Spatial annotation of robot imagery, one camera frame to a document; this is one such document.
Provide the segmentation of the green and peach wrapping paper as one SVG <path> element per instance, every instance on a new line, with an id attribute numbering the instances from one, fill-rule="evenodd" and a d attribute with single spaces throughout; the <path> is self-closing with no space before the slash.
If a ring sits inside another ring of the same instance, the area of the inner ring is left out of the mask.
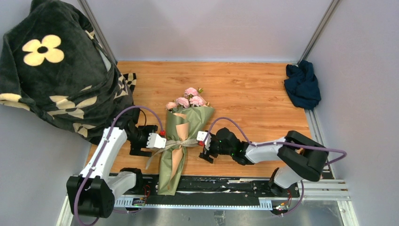
<path id="1" fill-rule="evenodd" d="M 175 195 L 179 184 L 187 148 L 198 145 L 196 137 L 214 114 L 209 106 L 190 107 L 177 112 L 167 110 L 166 147 L 160 151 L 158 195 Z"/>

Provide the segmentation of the pink fake flower bunch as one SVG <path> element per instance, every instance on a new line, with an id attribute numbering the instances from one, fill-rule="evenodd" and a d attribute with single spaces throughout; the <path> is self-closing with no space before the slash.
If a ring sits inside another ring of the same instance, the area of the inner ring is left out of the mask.
<path id="1" fill-rule="evenodd" d="M 166 109 L 170 112 L 177 112 L 180 109 L 187 109 L 190 107 L 210 106 L 210 103 L 201 96 L 202 92 L 202 88 L 187 88 L 182 97 L 168 102 L 166 104 Z"/>

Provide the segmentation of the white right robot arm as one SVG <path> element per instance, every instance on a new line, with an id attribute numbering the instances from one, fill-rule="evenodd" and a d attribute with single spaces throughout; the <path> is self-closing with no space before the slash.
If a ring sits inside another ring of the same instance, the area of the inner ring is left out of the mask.
<path id="1" fill-rule="evenodd" d="M 319 181 L 328 157 L 324 146 L 294 130 L 273 141 L 250 143 L 240 141 L 234 133 L 222 128 L 216 134 L 199 131 L 197 141 L 203 146 L 199 157 L 209 163 L 219 155 L 229 155 L 240 165 L 283 161 L 286 166 L 276 168 L 268 183 L 270 193 L 277 197 L 302 179 Z"/>

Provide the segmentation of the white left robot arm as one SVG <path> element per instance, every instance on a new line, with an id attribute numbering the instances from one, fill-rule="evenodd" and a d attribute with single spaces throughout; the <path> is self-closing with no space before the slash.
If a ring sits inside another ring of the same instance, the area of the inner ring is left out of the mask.
<path id="1" fill-rule="evenodd" d="M 162 125 L 136 127 L 137 120 L 129 112 L 117 115 L 104 129 L 100 143 L 89 163 L 76 176 L 67 180 L 66 188 L 71 212 L 74 216 L 108 218 L 115 202 L 126 192 L 140 194 L 145 190 L 143 174 L 138 168 L 123 168 L 110 177 L 112 165 L 123 144 L 130 140 L 133 155 L 148 156 L 143 148 L 164 148 L 165 131 Z"/>

